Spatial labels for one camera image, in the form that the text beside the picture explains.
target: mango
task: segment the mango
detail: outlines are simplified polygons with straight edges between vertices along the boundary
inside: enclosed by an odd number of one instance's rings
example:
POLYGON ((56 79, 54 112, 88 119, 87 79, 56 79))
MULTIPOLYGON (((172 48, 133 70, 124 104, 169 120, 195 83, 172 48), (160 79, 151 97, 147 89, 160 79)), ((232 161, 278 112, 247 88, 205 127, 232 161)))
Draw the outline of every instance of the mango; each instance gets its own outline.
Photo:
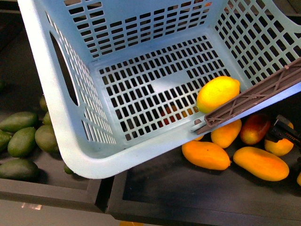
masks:
POLYGON ((239 94, 240 82, 228 76, 219 76, 206 83, 197 96, 197 108, 209 113, 239 94))
POLYGON ((202 135, 202 136, 199 136, 199 137, 197 137, 197 138, 195 138, 195 139, 193 139, 193 140, 195 140, 195 141, 199 141, 199 140, 203 139, 203 137, 204 137, 204 135, 202 135))
POLYGON ((48 111, 48 107, 47 107, 47 103, 46 103, 46 99, 45 96, 41 96, 40 101, 39 101, 40 107, 44 112, 48 111))
MULTIPOLYGON (((288 124, 288 126, 293 129, 293 124, 291 122, 288 124)), ((285 138, 279 140, 278 142, 265 139, 264 148, 267 152, 270 152, 276 156, 283 156, 292 150, 293 143, 285 138)))
POLYGON ((35 140, 39 148, 47 153, 59 153, 55 132, 51 125, 43 125, 37 129, 35 140))
POLYGON ((39 171, 38 166, 28 159, 14 159, 0 165, 0 178, 33 181, 39 171))
POLYGON ((8 143, 11 140, 12 136, 6 132, 0 130, 0 152, 5 150, 8 147, 8 143))
POLYGON ((288 176, 289 168, 279 157, 256 147, 242 147, 233 161, 254 176, 267 181, 280 181, 288 176))
POLYGON ((27 127, 17 131, 8 144, 8 153, 12 157, 25 157, 31 153, 36 146, 34 140, 36 129, 27 127))
POLYGON ((229 147, 238 136, 241 129, 241 120, 238 119, 211 132, 211 140, 221 148, 229 147))
MULTIPOLYGON (((166 111, 167 114, 171 114, 172 112, 176 112, 177 110, 178 109, 177 109, 177 107, 175 105, 172 105, 171 109, 170 109, 170 107, 166 107, 165 108, 165 111, 166 111)), ((187 112, 188 112, 189 115, 193 114, 193 111, 191 109, 188 109, 187 112)), ((161 114, 162 117, 164 117, 166 115, 164 111, 160 112, 160 114, 161 114)), ((173 122, 175 122, 177 120, 180 120, 182 118, 186 118, 187 116, 188 116, 187 113, 185 111, 182 111, 181 114, 177 113, 177 114, 175 114, 175 116, 170 115, 169 119, 173 123, 173 122)), ((169 124, 169 120, 167 118, 165 118, 163 120, 163 122, 164 122, 165 125, 169 124)), ((159 122, 158 125, 159 125, 160 128, 163 127, 162 122, 159 122)))
POLYGON ((225 170, 231 163, 225 150, 211 142, 192 140, 182 145, 182 153, 192 164, 210 170, 225 170))
POLYGON ((34 127, 38 122, 39 118, 36 113, 17 112, 0 122, 0 130, 16 133, 20 129, 34 127))
POLYGON ((263 113, 252 114, 240 130, 240 139, 247 145, 255 145, 264 138, 270 125, 271 122, 267 115, 263 113))

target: plastic basket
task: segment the plastic basket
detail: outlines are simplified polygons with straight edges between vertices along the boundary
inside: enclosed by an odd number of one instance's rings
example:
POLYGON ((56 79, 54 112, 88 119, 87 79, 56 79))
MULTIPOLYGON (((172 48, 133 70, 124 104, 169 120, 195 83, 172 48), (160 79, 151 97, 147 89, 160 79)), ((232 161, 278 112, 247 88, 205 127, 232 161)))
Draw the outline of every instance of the plastic basket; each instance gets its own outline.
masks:
MULTIPOLYGON (((195 100, 209 80, 231 76, 246 91, 301 56, 301 27, 272 0, 20 0, 19 6, 61 155, 87 178, 116 175, 198 137, 191 131, 204 114, 195 100)), ((288 86, 218 126, 300 90, 288 86)))

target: dark tray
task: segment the dark tray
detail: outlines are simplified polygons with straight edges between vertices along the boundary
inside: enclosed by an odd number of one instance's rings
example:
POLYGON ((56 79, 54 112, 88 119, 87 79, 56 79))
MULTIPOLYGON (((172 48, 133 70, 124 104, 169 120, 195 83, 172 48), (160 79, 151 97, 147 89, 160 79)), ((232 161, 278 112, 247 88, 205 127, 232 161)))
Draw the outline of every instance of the dark tray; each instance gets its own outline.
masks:
MULTIPOLYGON (((301 131, 300 100, 297 93, 260 111, 271 117, 281 114, 301 131)), ((210 140, 210 135, 203 139, 210 140)), ((232 158, 243 146, 237 138, 226 151, 232 158)), ((256 146, 263 149, 263 141, 256 146)), ((167 226, 301 225, 299 156, 294 147, 281 157, 290 167, 289 176, 268 182, 235 163, 223 172, 196 167, 178 147, 115 176, 108 213, 120 220, 167 226)))

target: orange mango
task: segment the orange mango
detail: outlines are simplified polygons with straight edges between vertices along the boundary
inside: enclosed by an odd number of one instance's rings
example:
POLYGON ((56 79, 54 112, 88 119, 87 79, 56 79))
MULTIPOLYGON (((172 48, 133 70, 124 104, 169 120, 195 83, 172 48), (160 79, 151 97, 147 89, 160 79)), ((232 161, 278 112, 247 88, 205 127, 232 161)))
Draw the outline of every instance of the orange mango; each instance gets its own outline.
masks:
POLYGON ((238 136, 241 129, 241 120, 238 119, 211 132, 211 140, 221 148, 229 147, 238 136))
MULTIPOLYGON (((176 112, 177 110, 178 109, 175 105, 172 105, 171 109, 170 109, 170 107, 165 108, 165 111, 166 111, 167 114, 171 114, 172 112, 176 112)), ((188 112, 189 115, 193 114, 193 111, 191 109, 188 109, 187 112, 188 112)), ((160 112, 160 114, 161 114, 162 117, 166 116, 164 111, 160 112)), ((177 120, 180 120, 181 118, 186 118, 187 116, 188 116, 187 113, 185 111, 182 111, 181 114, 180 113, 175 114, 175 117, 173 115, 171 115, 169 117, 169 119, 170 119, 171 123, 173 123, 177 120)), ((165 118, 163 120, 163 122, 164 122, 165 125, 169 125, 169 120, 167 118, 165 118)), ((159 122, 159 127, 163 127, 162 122, 159 122)))
MULTIPOLYGON (((291 122, 288 124, 288 126, 293 129, 293 124, 291 122)), ((293 143, 285 138, 279 140, 278 142, 265 139, 264 148, 267 152, 270 152, 276 156, 283 156, 292 150, 293 143)))
POLYGON ((256 147, 242 147, 233 161, 254 176, 268 181, 280 181, 288 176, 289 168, 279 157, 256 147))
POLYGON ((267 115, 257 113, 250 115, 243 124, 239 136, 247 145, 255 145, 261 141, 270 128, 271 122, 267 115))
POLYGON ((210 170, 225 170, 231 163, 225 150, 211 142, 192 140, 182 145, 182 152, 192 164, 210 170))

